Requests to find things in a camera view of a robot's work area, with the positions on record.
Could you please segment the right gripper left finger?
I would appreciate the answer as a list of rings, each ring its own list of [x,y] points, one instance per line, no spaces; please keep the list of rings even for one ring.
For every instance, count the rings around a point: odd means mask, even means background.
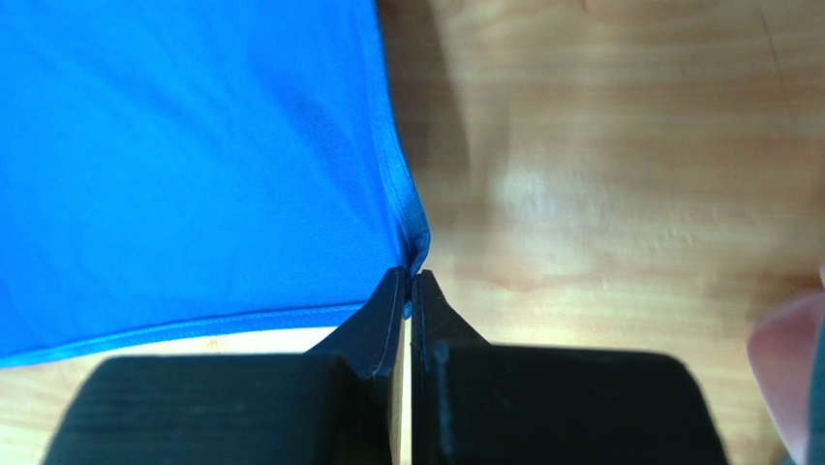
[[[302,354],[122,356],[101,363],[48,464],[392,464],[408,274]]]

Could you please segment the blue cloth napkin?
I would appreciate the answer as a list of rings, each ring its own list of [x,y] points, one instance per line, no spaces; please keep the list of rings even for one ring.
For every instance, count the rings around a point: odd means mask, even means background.
[[[337,326],[430,232],[372,1],[5,1],[1,364]]]

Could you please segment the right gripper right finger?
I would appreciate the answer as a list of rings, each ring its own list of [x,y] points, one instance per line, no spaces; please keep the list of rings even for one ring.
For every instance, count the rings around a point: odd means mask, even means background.
[[[723,464],[698,384],[672,356],[495,345],[412,284],[415,464]]]

